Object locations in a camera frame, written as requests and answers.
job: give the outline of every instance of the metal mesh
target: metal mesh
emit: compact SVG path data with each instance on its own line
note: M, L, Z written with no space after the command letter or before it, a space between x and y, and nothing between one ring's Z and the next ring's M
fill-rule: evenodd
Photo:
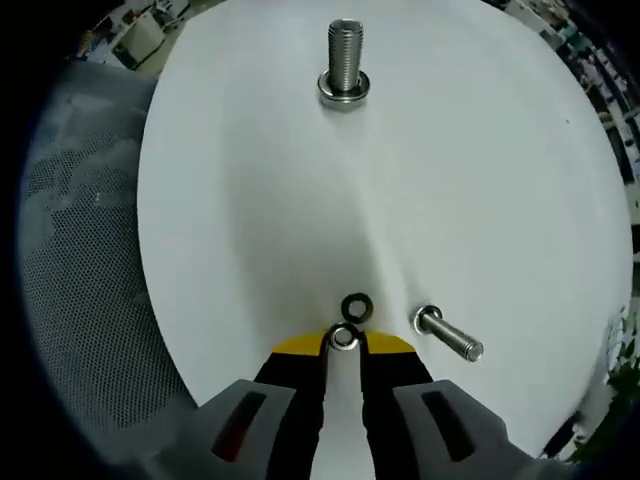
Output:
M194 408L160 336L138 245L137 171L154 85L118 70L73 65L54 88L29 150L18 238L45 370L114 462L160 440L156 419L171 424Z

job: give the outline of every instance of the white round surface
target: white round surface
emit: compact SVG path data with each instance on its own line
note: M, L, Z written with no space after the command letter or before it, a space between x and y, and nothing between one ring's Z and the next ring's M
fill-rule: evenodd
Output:
M323 109L327 26L364 23L372 90ZM631 289L629 218L598 117L544 41L481 2L230 0L189 21L139 172L143 267L202 404L282 340L340 320L412 343L537 454L572 413ZM476 364L409 314L433 302ZM314 478L372 478L356 351L330 358Z

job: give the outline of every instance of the floor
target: floor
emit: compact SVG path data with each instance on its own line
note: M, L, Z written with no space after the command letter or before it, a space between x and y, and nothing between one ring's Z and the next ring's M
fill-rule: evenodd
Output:
M162 45L160 45L160 48L142 62L136 71L145 75L160 75L160 72L162 72L165 63L167 62L167 58L169 58L169 54L171 53L173 46L176 44L176 41L178 40L180 33L182 33L187 21L224 1L225 0L191 0L191 5L181 15L181 19L183 21L180 22L175 29L167 32L166 38L164 42L162 42Z

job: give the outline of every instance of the green plant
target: green plant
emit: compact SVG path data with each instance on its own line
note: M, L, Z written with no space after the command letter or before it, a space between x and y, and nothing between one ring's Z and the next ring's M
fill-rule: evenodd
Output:
M581 463L599 458L615 437L633 402L640 398L640 356L636 348L640 339L635 317L622 320L622 332L623 340L617 361L609 371L607 380L613 395L609 410L591 437L579 436L574 442L576 450L569 458L571 462Z

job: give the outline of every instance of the black washer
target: black washer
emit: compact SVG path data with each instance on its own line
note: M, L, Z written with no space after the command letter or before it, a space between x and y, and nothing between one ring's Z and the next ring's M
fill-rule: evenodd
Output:
M349 312L349 307L351 304L361 302L364 304L364 312L359 317L356 315L352 315ZM342 300L342 304L340 305L340 312L342 313L342 318L344 318L347 322L351 322L355 325L360 325L361 323L366 322L373 315L373 302L369 295L365 293L352 293L351 295L347 295Z

